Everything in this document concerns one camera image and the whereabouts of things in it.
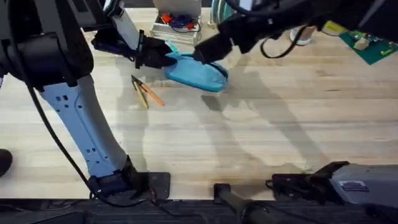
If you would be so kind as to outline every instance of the red component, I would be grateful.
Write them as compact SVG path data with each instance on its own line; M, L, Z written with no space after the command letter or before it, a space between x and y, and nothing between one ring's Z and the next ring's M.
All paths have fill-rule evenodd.
M195 27L194 23L187 24L188 29L193 29Z
M169 15L167 15L167 14L164 14L164 15L162 16L162 19L163 19L163 21L164 21L165 23L169 23L169 22L172 20L172 17L169 16Z

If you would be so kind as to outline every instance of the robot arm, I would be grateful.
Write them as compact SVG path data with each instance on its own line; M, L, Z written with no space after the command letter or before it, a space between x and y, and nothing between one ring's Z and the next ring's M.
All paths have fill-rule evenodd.
M232 0L226 2L233 6ZM321 30L327 21L398 42L398 32L388 29L388 24L398 22L398 17L391 16L397 8L394 0L265 1L252 11L241 10L220 23L219 34L195 47L194 59L203 63L221 60L234 45L245 54L261 39L278 39L283 31L307 24Z
M11 73L31 84L58 113L86 161L92 192L102 197L128 190L143 193L149 186L156 188L156 183L149 183L151 180L162 180L164 187L157 192L158 198L165 199L169 195L170 174L138 173L115 140L98 103L90 75L93 56L80 27L113 27L106 17L92 10L102 10L93 4L95 1L73 0L76 4L71 5L65 0L30 0L24 1L25 7L21 8L17 0L13 0L11 10L6 10L4 1L0 1L0 72ZM117 12L116 7L109 9L110 6L105 7L110 14ZM131 56L145 62L144 50L165 47L164 42L148 44L143 32L135 30L127 13L119 11L113 14L112 20L117 30L122 30L121 42L137 46L131 49L134 52ZM128 22L129 30L124 29L127 26L124 22ZM16 42L22 61L16 57L11 40ZM24 73L20 65L25 68L25 75L21 75Z

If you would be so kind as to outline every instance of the wooden table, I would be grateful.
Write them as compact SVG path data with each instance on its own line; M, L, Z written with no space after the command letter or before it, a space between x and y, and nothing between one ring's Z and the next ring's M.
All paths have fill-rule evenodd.
M138 28L150 29L153 9L129 13ZM215 32L203 25L204 39ZM283 36L267 50L277 54L289 44ZM271 199L264 181L273 173L313 172L342 160L398 163L397 54L369 66L339 38L322 33L277 60L264 58L258 46L247 55L235 49L220 62L230 74L221 93L166 80L161 70L135 70L121 57L95 50L93 55L96 92L116 139L138 170L171 173L171 198L211 198L214 183L228 182L244 197ZM144 109L130 74L165 106L149 99L150 109ZM24 84L7 76L0 99L0 147L14 155L12 169L0 179L0 197L87 198ZM61 120L42 103L86 170Z

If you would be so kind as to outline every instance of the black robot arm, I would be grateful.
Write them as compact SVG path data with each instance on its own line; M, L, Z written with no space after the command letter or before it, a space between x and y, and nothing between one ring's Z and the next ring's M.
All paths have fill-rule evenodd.
M195 47L194 59L210 63L226 57L234 45L248 53L259 40L278 39L283 31L302 25L322 29L334 21L349 30L360 30L398 42L398 32L388 24L398 22L394 0L276 0L254 6L250 13L236 13L218 25L219 34Z

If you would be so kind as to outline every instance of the orange pencil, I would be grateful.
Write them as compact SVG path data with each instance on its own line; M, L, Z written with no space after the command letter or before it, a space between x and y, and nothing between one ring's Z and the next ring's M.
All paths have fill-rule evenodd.
M157 96L155 95L155 93L152 92L152 91L148 88L148 86L146 86L145 84L141 84L141 87L142 87L148 94L150 94L150 96L151 96L153 99L155 99L156 102L157 102L158 104L164 106L163 101L160 100L159 97L157 97Z
M133 83L137 83L139 86L141 86L141 88L144 89L144 91L147 92L153 99L155 99L155 101L156 101L158 104L164 106L163 101L160 100L159 97L157 97L157 96L155 95L155 93L152 92L152 91L149 89L149 87L146 86L145 84L143 84L138 78L136 78L136 77L134 77L133 75L131 75L131 80L132 80Z

